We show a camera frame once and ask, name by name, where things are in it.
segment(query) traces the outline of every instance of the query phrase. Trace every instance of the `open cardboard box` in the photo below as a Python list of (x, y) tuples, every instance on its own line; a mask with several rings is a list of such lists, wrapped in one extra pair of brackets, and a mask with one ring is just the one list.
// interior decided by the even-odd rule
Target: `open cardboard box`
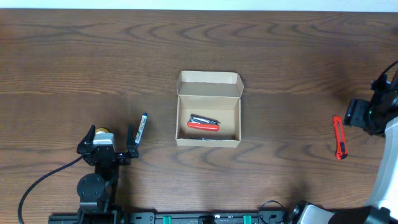
[[(237, 147), (241, 142), (242, 91), (242, 79), (234, 72), (181, 71), (177, 81), (177, 145)], [(189, 128), (191, 114), (219, 121), (220, 129)]]

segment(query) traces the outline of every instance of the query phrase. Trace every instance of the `red utility knife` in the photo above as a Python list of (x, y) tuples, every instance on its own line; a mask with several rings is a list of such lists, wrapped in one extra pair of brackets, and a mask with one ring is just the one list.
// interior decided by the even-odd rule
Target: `red utility knife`
[(333, 116), (333, 127), (335, 128), (336, 136), (336, 158), (338, 160), (342, 160), (347, 157), (348, 150), (346, 147), (346, 138), (343, 131), (343, 122), (341, 121), (340, 116)]

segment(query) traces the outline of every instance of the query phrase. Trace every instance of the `wooden table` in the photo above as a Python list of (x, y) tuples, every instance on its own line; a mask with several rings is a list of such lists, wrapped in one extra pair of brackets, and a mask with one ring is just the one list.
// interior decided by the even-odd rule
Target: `wooden table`
[[(118, 203), (162, 211), (256, 210), (266, 200), (361, 206), (384, 139), (345, 127), (335, 159), (334, 114), (369, 99), (398, 59), (398, 14), (114, 10), (0, 11), (0, 222), (22, 194), (78, 157), (92, 124), (124, 149), (128, 124), (149, 114), (140, 158), (120, 171)], [(237, 149), (175, 143), (180, 70), (238, 72)], [(26, 223), (75, 212), (80, 161), (28, 196)]]

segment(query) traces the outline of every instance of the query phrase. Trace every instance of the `white wall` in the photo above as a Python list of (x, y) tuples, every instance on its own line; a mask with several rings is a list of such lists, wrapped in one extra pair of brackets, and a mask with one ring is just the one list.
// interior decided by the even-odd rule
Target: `white wall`
[(0, 8), (398, 12), (398, 0), (0, 0)]

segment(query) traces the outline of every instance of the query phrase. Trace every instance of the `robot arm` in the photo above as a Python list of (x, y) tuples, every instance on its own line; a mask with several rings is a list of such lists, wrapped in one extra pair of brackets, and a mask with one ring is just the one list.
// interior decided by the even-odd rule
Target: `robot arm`
[(372, 194), (365, 205), (388, 208), (398, 219), (398, 118), (387, 123), (386, 146)]

